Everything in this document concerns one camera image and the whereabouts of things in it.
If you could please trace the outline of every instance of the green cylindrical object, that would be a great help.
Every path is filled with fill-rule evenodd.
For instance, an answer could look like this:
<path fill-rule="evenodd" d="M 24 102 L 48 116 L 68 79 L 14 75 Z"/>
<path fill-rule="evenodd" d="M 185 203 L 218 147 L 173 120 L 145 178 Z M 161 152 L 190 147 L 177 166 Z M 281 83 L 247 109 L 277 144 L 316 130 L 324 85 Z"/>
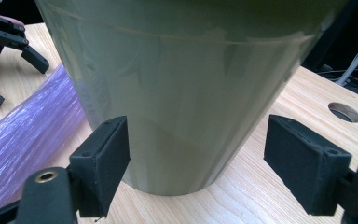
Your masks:
<path fill-rule="evenodd" d="M 128 117 L 124 181 L 182 195 L 222 174 L 345 1 L 36 3 L 91 127 Z"/>

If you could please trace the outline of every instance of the brass insert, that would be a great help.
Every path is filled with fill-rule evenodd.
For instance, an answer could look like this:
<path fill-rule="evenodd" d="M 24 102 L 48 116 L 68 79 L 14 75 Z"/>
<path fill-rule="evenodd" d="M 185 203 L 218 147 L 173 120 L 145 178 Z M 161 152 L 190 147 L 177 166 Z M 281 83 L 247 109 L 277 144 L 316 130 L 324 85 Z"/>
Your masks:
<path fill-rule="evenodd" d="M 50 180 L 53 180 L 55 177 L 57 177 L 58 174 L 55 171 L 46 171 L 40 175 L 38 175 L 34 181 L 39 184 L 43 184 L 46 182 L 49 182 Z"/>

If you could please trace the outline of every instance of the wooden table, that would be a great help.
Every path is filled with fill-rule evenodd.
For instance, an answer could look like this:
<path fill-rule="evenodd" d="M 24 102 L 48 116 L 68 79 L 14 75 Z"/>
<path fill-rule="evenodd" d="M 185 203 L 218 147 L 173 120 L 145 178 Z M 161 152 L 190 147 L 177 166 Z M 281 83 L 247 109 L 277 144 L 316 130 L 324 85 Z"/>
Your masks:
<path fill-rule="evenodd" d="M 27 26 L 27 36 L 50 62 L 49 75 L 60 62 L 43 24 Z M 6 97 L 0 118 L 29 97 L 46 76 L 20 56 L 4 49 L 0 55 L 0 94 Z M 320 135 L 348 150 L 358 166 L 358 123 L 333 115 L 328 105 L 338 102 L 358 112 L 358 95 L 299 68 L 266 116 L 242 147 L 224 174 L 210 187 L 179 197 L 143 193 L 121 183 L 107 219 L 100 223 L 339 223 L 342 209 L 334 217 L 308 216 L 280 178 L 263 160 L 268 114 L 296 119 Z M 51 165 L 65 167 L 68 156 L 91 133 L 85 121 L 70 145 Z M 80 222 L 93 223 L 94 219 Z"/>

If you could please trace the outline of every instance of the plastic wrap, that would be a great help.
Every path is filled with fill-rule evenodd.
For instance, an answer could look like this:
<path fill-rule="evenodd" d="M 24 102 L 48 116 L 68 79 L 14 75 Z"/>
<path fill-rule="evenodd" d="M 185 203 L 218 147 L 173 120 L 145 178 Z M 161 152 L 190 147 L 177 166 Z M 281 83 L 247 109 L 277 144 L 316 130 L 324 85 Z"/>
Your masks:
<path fill-rule="evenodd" d="M 48 165 L 84 119 L 60 64 L 38 91 L 0 120 L 0 207 L 19 199 L 25 179 Z"/>

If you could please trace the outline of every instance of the purple fabric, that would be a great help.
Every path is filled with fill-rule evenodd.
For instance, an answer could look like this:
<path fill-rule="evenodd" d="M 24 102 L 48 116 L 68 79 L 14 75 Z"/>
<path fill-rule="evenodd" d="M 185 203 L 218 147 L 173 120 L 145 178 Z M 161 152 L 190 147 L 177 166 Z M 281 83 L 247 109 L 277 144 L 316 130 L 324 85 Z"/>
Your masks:
<path fill-rule="evenodd" d="M 84 119 L 60 64 L 38 91 L 0 120 L 0 207 L 19 199 L 25 179 L 48 166 Z"/>

